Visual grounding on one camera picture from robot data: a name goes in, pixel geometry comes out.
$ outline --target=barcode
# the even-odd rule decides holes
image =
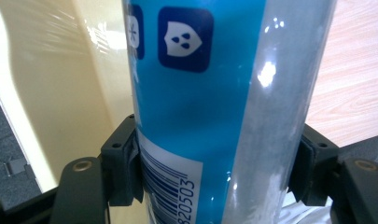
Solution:
[[[153,221],[195,223],[203,164],[157,147],[143,135],[139,141]]]

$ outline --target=screw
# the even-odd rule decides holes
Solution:
[[[80,161],[73,166],[73,171],[81,172],[90,169],[92,161]]]
[[[368,161],[355,161],[355,165],[366,171],[376,171],[378,168]]]

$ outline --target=blue square icon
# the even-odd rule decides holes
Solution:
[[[128,52],[137,59],[143,59],[145,56],[145,39],[142,9],[138,5],[128,5],[125,9]]]
[[[169,68],[204,72],[210,62],[214,19],[205,9],[164,7],[159,14],[159,60]]]

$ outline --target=white shield symbol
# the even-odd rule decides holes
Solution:
[[[128,43],[133,48],[138,48],[139,41],[139,23],[135,16],[127,16]]]
[[[189,25],[177,21],[168,21],[164,40],[167,54],[173,57],[187,57],[203,43]]]

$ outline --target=wooden surface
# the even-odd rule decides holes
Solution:
[[[378,0],[339,0],[307,117],[339,147],[378,135]]]

